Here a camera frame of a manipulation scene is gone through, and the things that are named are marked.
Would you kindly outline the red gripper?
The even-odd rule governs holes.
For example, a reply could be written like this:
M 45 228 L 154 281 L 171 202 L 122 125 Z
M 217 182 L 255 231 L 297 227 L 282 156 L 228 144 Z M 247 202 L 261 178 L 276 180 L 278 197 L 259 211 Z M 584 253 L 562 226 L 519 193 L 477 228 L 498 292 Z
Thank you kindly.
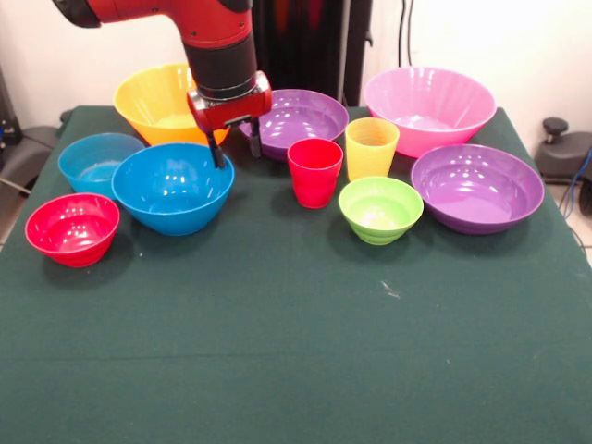
M 250 150 L 254 158 L 262 155 L 259 117 L 268 113 L 272 106 L 272 88 L 266 74 L 258 70 L 254 75 L 254 86 L 246 94 L 228 100 L 209 99 L 199 90 L 187 92 L 187 102 L 191 114 L 205 133 L 214 165 L 224 169 L 226 161 L 216 139 L 214 130 L 223 129 L 243 121 L 251 120 Z

